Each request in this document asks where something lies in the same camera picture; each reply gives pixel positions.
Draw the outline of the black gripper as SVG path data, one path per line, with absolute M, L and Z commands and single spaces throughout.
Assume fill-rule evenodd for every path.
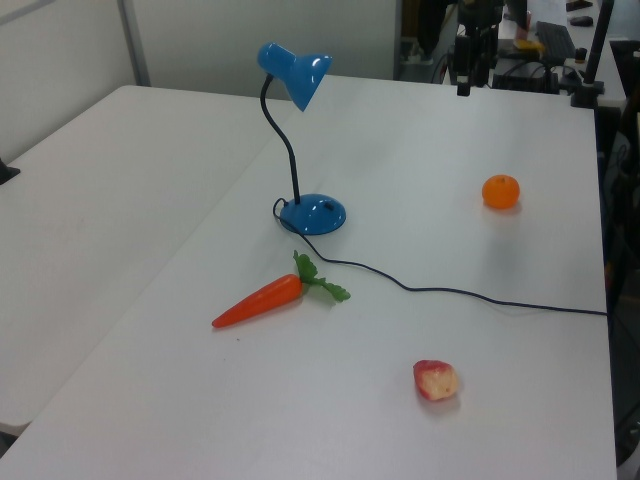
M 459 0 L 458 24 L 465 35 L 455 40 L 455 74 L 458 96 L 470 95 L 469 71 L 471 38 L 474 36 L 473 84 L 484 86 L 494 63 L 497 47 L 497 30 L 501 23 L 503 2 L 500 0 Z

